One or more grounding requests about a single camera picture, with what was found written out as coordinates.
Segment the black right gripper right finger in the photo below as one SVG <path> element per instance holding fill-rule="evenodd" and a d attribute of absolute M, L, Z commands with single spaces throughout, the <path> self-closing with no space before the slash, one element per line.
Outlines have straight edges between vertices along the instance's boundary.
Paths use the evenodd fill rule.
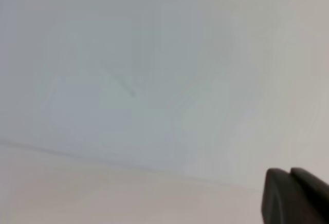
<path fill-rule="evenodd" d="M 328 223 L 328 183 L 299 167 L 291 168 L 290 174 L 305 192 L 308 202 Z"/>

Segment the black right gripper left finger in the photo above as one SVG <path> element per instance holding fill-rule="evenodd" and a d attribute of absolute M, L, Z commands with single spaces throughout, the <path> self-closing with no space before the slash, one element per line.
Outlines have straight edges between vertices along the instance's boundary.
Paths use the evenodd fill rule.
<path fill-rule="evenodd" d="M 268 169 L 262 197 L 263 223 L 307 223 L 313 210 L 292 176 L 281 169 Z"/>

